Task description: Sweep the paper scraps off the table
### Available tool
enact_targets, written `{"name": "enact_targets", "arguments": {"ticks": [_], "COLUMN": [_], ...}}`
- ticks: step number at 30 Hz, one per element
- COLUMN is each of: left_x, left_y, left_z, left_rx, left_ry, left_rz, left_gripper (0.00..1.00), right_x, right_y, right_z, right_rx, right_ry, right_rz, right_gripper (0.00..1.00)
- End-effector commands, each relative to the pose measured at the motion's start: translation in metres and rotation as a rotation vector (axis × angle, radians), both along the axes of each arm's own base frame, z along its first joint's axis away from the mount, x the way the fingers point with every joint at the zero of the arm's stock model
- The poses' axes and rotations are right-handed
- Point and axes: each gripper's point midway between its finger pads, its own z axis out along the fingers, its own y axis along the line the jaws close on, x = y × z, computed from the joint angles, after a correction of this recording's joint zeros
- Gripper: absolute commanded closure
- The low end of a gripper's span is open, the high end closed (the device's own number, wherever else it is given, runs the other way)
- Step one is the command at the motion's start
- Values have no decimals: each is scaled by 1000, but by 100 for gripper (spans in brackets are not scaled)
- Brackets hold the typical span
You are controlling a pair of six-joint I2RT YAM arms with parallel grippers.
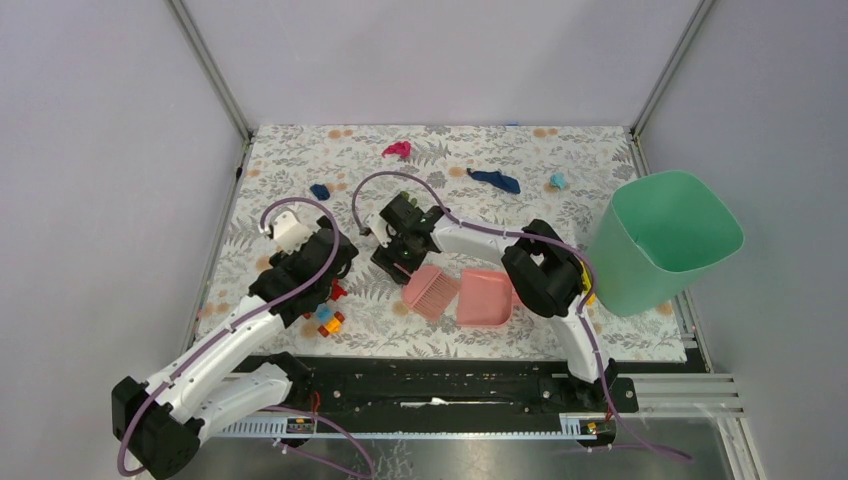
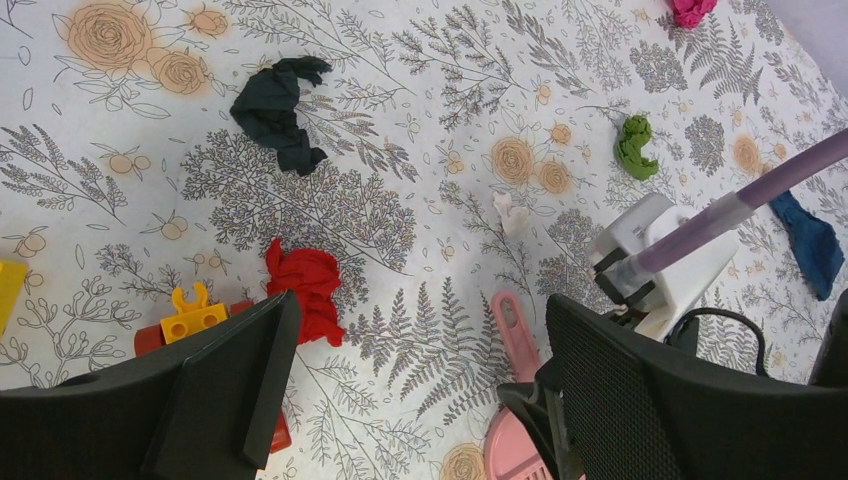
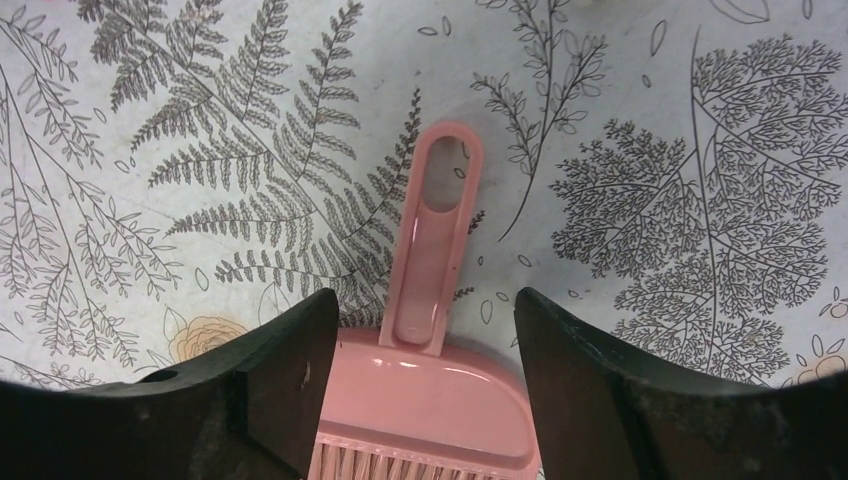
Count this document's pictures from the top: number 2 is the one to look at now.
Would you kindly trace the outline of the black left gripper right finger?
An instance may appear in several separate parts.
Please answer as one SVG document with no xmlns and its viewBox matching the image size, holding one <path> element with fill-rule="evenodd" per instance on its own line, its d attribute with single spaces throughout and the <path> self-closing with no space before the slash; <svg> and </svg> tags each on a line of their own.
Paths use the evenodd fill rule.
<svg viewBox="0 0 848 480">
<path fill-rule="evenodd" d="M 535 374 L 555 454 L 586 479 L 843 479 L 847 301 L 806 384 L 700 359 L 561 294 L 547 302 L 552 358 Z"/>
</svg>

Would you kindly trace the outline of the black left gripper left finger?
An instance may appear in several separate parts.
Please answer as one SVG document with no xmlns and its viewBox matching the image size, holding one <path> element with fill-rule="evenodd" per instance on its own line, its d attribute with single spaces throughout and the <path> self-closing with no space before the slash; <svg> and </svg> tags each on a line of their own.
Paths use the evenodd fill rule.
<svg viewBox="0 0 848 480">
<path fill-rule="evenodd" d="M 293 293 L 52 388 L 1 394 L 5 479 L 252 479 L 301 325 Z"/>
</svg>

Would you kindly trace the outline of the pink hand brush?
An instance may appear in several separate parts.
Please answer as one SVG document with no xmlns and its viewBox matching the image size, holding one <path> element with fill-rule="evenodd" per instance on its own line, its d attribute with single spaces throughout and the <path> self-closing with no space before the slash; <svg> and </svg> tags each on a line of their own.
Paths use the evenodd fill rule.
<svg viewBox="0 0 848 480">
<path fill-rule="evenodd" d="M 541 362 L 521 302 L 511 292 L 494 295 L 491 310 L 509 358 L 514 381 L 497 387 L 502 410 L 494 417 L 484 444 L 484 463 L 490 479 L 585 479 L 576 451 L 557 454 L 552 419 L 535 374 Z"/>
</svg>

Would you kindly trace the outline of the white paper scrap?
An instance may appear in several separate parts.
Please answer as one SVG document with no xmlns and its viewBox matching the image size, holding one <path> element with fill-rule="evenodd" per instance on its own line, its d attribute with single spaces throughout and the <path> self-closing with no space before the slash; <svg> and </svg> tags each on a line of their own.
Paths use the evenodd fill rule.
<svg viewBox="0 0 848 480">
<path fill-rule="evenodd" d="M 507 238 L 519 238 L 527 229 L 530 211 L 516 206 L 509 193 L 493 193 L 493 206 L 500 218 L 501 227 Z"/>
</svg>

